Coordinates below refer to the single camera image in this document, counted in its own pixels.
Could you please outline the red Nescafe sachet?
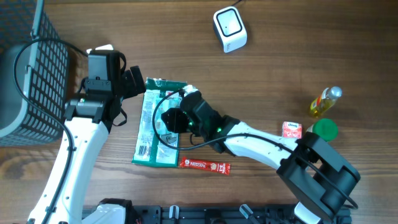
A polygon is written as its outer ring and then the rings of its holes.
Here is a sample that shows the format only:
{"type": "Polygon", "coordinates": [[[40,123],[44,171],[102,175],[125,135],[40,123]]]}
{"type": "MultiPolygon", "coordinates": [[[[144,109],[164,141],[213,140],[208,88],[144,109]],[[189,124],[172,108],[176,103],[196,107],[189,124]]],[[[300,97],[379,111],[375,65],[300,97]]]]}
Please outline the red Nescafe sachet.
{"type": "Polygon", "coordinates": [[[216,172],[224,175],[230,175],[231,164],[224,162],[205,161],[199,159],[189,159],[183,157],[179,164],[179,167],[199,169],[210,172],[216,172]]]}

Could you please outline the orange Kleenex tissue pack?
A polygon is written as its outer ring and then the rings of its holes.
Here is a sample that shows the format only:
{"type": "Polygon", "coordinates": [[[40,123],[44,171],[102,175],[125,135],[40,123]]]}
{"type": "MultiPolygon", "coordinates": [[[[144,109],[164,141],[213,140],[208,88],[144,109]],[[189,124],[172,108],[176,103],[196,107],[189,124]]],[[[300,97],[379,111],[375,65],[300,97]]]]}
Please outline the orange Kleenex tissue pack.
{"type": "Polygon", "coordinates": [[[302,125],[300,123],[284,121],[282,124],[282,137],[300,139],[302,137],[302,125]]]}

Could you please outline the green lid jar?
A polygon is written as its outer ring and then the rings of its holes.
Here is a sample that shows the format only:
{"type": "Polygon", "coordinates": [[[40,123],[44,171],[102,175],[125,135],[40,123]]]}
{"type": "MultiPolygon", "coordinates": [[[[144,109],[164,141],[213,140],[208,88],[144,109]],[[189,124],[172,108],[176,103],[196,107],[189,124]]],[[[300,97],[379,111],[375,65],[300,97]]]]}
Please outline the green lid jar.
{"type": "Polygon", "coordinates": [[[319,119],[307,128],[307,132],[319,135],[326,142],[334,140],[338,135],[338,126],[331,119],[319,119]]]}

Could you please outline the yellow Vim dish soap bottle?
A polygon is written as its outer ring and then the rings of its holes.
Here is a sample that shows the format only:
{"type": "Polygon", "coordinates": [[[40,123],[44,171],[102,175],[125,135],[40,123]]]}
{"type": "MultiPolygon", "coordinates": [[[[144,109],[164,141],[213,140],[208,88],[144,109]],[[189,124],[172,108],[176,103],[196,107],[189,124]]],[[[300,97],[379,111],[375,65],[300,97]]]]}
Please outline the yellow Vim dish soap bottle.
{"type": "Polygon", "coordinates": [[[309,115],[314,118],[322,116],[342,95],[343,91],[338,86],[324,89],[321,95],[311,102],[308,110],[309,115]]]}

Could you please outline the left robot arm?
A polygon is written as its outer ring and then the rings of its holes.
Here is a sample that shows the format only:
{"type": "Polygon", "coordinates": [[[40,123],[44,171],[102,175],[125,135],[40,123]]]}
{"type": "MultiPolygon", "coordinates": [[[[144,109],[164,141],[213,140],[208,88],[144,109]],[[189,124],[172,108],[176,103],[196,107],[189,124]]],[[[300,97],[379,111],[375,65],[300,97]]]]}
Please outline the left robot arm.
{"type": "Polygon", "coordinates": [[[88,77],[66,103],[63,142],[47,184],[28,223],[135,223],[138,214],[132,202],[106,198],[93,213],[83,216],[83,204],[91,174],[114,119],[126,112],[125,99],[146,90],[138,66],[126,68],[125,56],[117,50],[92,50],[88,77]]]}

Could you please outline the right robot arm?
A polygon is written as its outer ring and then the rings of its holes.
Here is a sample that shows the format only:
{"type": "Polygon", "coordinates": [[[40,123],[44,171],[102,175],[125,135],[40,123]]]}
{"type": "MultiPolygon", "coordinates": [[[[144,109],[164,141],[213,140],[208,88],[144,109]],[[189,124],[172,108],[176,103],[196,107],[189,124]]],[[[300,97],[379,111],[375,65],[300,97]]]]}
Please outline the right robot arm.
{"type": "Polygon", "coordinates": [[[216,152],[248,157],[276,170],[298,199],[293,213],[302,223],[332,222],[338,212],[357,209],[349,196],[360,180],[359,172],[319,135],[284,138],[221,116],[190,86],[176,91],[180,105],[160,118],[168,131],[202,137],[202,146],[216,152]]]}

